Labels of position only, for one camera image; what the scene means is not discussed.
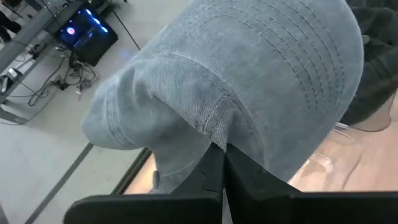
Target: cable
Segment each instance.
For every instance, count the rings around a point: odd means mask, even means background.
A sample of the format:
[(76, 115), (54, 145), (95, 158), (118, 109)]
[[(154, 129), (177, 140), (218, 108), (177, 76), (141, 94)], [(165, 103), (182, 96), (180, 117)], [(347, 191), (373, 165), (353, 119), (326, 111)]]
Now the cable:
[(345, 129), (345, 130), (348, 129), (348, 125), (347, 125), (347, 124), (343, 124), (343, 123), (341, 123), (341, 122), (335, 124), (335, 126), (338, 127), (338, 128), (343, 128), (343, 129)]
[(51, 98), (48, 100), (48, 102), (46, 102), (46, 104), (44, 104), (44, 106), (38, 112), (36, 112), (36, 114), (34, 114), (32, 117), (30, 117), (27, 121), (25, 121), (21, 124), (7, 124), (7, 123), (3, 123), (3, 122), (0, 122), (0, 124), (9, 125), (9, 126), (19, 126), (19, 125), (24, 125), (24, 124), (28, 123), (29, 121), (32, 121), (39, 113), (41, 113), (44, 110), (44, 108), (47, 107), (47, 105), (51, 102), (51, 100), (54, 98), (56, 93), (57, 93), (57, 90), (55, 90), (54, 94), (51, 96)]
[[(349, 136), (348, 134), (342, 133), (341, 131), (335, 130), (335, 129), (333, 129), (333, 131), (336, 132), (336, 133), (338, 133), (338, 134), (340, 134), (340, 135), (342, 135), (342, 136), (344, 136), (344, 137), (349, 138), (350, 140), (354, 141), (355, 144), (356, 144), (358, 147), (361, 147), (361, 145), (360, 145), (354, 138), (352, 138), (351, 136)], [(343, 182), (343, 185), (341, 186), (341, 189), (342, 189), (342, 190), (344, 190), (344, 189), (347, 187), (349, 178), (351, 178), (351, 176), (353, 175), (353, 172), (354, 172), (354, 170), (356, 170), (357, 166), (358, 166), (359, 163), (361, 162), (362, 157), (363, 157), (363, 149), (361, 150), (361, 155), (359, 156), (358, 160), (356, 161), (354, 167), (348, 172), (347, 177), (345, 178), (345, 180), (344, 180), (344, 182)]]
[(325, 168), (326, 173), (329, 174), (330, 172), (333, 171), (333, 163), (332, 163), (331, 159), (328, 156), (325, 156), (324, 154), (322, 154), (320, 152), (315, 152), (312, 155), (312, 157), (310, 157), (309, 159), (315, 159), (316, 160), (315, 156), (322, 157), (323, 160), (326, 161), (326, 162), (322, 162), (322, 161), (319, 161), (319, 159), (318, 159), (318, 163), (321, 164)]
[[(72, 79), (78, 79), (78, 81), (70, 83), (67, 81), (68, 77)], [(77, 59), (75, 53), (72, 52), (69, 57), (69, 67), (65, 74), (65, 77), (63, 78), (63, 82), (66, 83), (68, 86), (77, 86), (79, 89), (77, 93), (81, 94), (82, 90), (89, 88), (93, 82), (96, 82), (99, 79), (100, 77), (93, 70), (93, 68), (91, 68), (90, 65), (88, 65), (87, 63), (80, 62)]]
[[(22, 46), (27, 47), (27, 48), (28, 48), (29, 50), (31, 50), (31, 51), (35, 51), (36, 49), (34, 49), (34, 48), (35, 48), (36, 46), (40, 47), (39, 44), (36, 44), (35, 46), (31, 47), (31, 46), (29, 46), (29, 45), (27, 45), (27, 44), (24, 44), (24, 43), (22, 43), (22, 42), (20, 42), (20, 41), (18, 41), (18, 40), (11, 40), (11, 42), (15, 42), (15, 43), (17, 43), (17, 44), (21, 44)], [(64, 52), (64, 50), (59, 50), (59, 52), (61, 52), (62, 54), (64, 54), (64, 55), (67, 56), (67, 57), (70, 56), (70, 55), (66, 54), (66, 53)], [(62, 55), (46, 54), (46, 57), (48, 57), (48, 56), (57, 57), (57, 58), (64, 58)]]
[(27, 103), (29, 106), (35, 106), (40, 98), (45, 98), (49, 95), (49, 88), (52, 85), (52, 83), (49, 82), (49, 80), (61, 69), (61, 66), (65, 60), (66, 58), (63, 58), (61, 60), (57, 69), (53, 73), (51, 73), (51, 75), (43, 82), (43, 85), (37, 91), (34, 91), (33, 89), (31, 89), (30, 87), (19, 81), (18, 79), (16, 79), (16, 81), (18, 81), (20, 84), (22, 84), (24, 87), (26, 87), (28, 90), (30, 90), (33, 93), (30, 96), (26, 96), (30, 97)]
[(138, 48), (138, 50), (141, 50), (141, 48), (138, 46), (136, 40), (134, 40), (134, 38), (132, 37), (132, 35), (130, 34), (129, 30), (127, 29), (127, 27), (124, 25), (124, 23), (122, 22), (122, 20), (119, 18), (119, 16), (116, 14), (116, 12), (112, 9), (113, 14), (116, 16), (116, 18), (118, 18), (118, 21), (120, 22), (120, 24), (122, 24), (123, 28), (126, 30), (126, 32), (129, 34), (130, 39), (134, 42), (134, 44), (136, 45), (136, 47)]

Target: desk leg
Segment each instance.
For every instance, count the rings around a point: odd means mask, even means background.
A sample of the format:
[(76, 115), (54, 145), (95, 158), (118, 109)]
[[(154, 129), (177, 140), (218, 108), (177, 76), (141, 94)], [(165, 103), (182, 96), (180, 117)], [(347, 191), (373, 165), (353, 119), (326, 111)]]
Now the desk leg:
[(21, 118), (15, 114), (5, 111), (1, 107), (0, 107), (0, 118), (17, 124), (24, 124), (27, 122), (25, 118)]
[(37, 3), (37, 1), (35, 0), (25, 0), (25, 2), (37, 12), (39, 12), (42, 9), (42, 6), (39, 3)]

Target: gray cap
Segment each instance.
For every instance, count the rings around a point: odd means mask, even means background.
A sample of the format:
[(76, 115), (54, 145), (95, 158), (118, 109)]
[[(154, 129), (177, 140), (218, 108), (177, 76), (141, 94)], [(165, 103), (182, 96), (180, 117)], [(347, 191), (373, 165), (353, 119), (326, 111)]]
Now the gray cap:
[(347, 109), (362, 67), (344, 0), (197, 0), (97, 90), (83, 130), (99, 146), (150, 147), (165, 193), (211, 142), (289, 180)]

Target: wooden surface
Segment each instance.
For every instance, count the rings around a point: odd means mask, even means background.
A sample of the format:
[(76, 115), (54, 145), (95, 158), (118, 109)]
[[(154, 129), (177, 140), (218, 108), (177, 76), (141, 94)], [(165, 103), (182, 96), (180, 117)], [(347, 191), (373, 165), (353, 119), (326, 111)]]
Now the wooden surface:
[[(398, 97), (389, 114), (391, 124), (383, 131), (342, 130), (356, 142), (330, 133), (289, 184), (307, 192), (398, 190)], [(125, 194), (147, 193), (153, 171), (155, 158), (150, 156)]]

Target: blue light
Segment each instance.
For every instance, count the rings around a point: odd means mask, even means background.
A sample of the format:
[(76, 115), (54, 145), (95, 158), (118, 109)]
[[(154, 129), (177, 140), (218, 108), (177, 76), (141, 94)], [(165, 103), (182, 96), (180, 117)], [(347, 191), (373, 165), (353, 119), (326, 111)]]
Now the blue light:
[(99, 20), (95, 19), (94, 17), (93, 17), (93, 19), (94, 19), (94, 21), (95, 21), (97, 24), (101, 24)]
[(73, 34), (75, 34), (75, 29), (72, 27), (68, 27), (67, 32), (68, 32), (68, 34), (73, 35)]

